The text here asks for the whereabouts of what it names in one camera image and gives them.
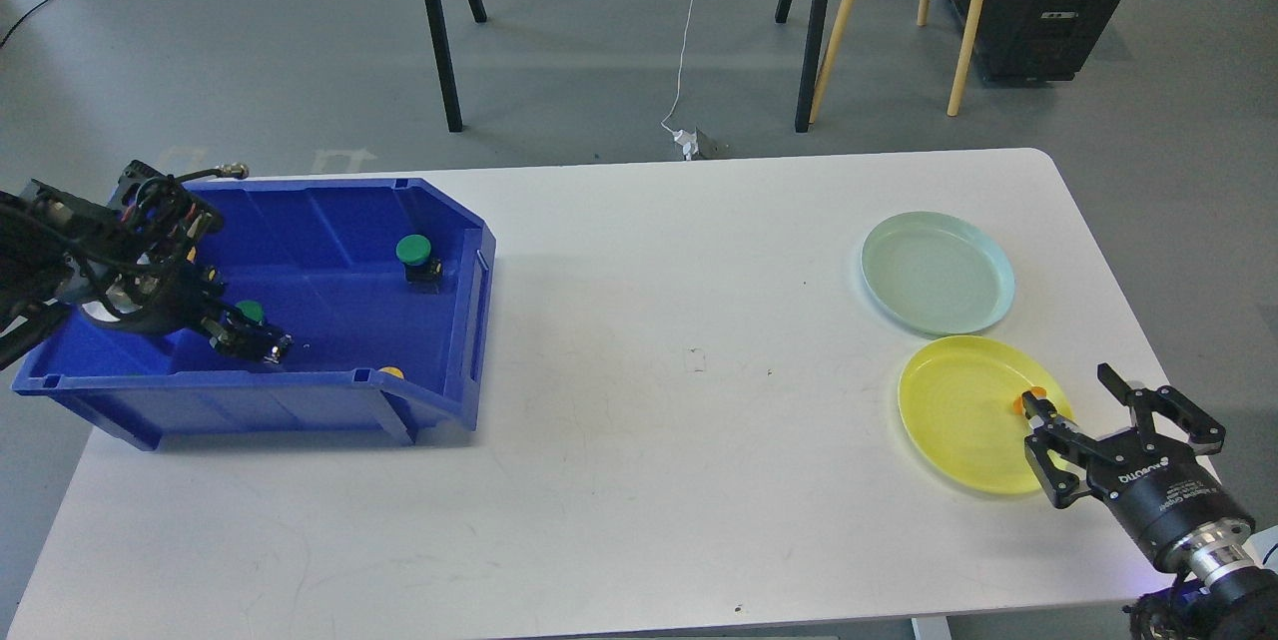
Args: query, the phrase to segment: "yellow plate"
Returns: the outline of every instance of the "yellow plate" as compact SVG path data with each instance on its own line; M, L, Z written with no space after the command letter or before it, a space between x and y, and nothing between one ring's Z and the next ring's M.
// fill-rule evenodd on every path
M914 354L897 400L910 439L941 473L1012 496L1039 489L1025 459L1029 425L1016 408L1031 386L1072 416L1061 387L1026 354L980 336L950 336Z

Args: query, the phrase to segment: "white table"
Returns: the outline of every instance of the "white table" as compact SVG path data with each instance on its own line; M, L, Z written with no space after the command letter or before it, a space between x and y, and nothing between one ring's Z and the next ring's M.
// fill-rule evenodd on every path
M906 439L927 344L849 281L932 208L1008 253L987 331L1126 423L1163 372L1035 149L431 171L497 235L481 430L93 432L10 637L484 637L966 613L1167 584L1095 502L992 498Z

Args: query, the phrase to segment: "white cable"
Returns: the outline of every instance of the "white cable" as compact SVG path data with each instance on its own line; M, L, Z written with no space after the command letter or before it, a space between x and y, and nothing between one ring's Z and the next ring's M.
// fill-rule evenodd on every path
M679 72L675 73L675 103L670 103L670 112L666 118L662 118L661 126L675 135L675 129L666 125L671 116L675 116L675 109L679 107L679 97L684 93L684 52L688 50L688 29L693 26L693 3L695 0L688 0L688 20L684 22L684 45L679 49Z

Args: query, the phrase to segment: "light blue plate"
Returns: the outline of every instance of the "light blue plate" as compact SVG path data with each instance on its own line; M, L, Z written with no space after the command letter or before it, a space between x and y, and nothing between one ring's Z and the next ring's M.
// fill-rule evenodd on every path
M861 245L861 276L889 316L930 336L975 333L1007 316L1012 263L994 239L943 212L904 212Z

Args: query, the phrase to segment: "orange object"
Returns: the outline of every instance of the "orange object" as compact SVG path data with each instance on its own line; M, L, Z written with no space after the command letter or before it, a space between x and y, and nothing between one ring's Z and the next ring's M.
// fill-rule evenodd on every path
M1042 386L1033 386L1033 388L1030 388L1030 393L1034 393L1035 399L1045 399L1047 397L1047 390L1043 388ZM1012 409L1016 411L1016 415L1025 415L1025 397L1024 396L1025 396L1024 393L1016 396L1016 402L1012 404Z

